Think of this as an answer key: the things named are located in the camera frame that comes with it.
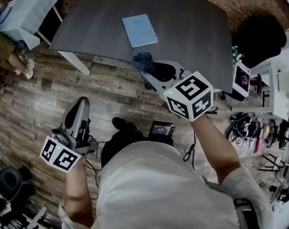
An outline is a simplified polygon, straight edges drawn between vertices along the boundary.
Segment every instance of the blue notebook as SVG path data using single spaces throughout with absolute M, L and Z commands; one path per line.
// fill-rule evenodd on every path
M 158 42 L 158 37 L 147 14 L 127 17 L 122 20 L 132 48 Z

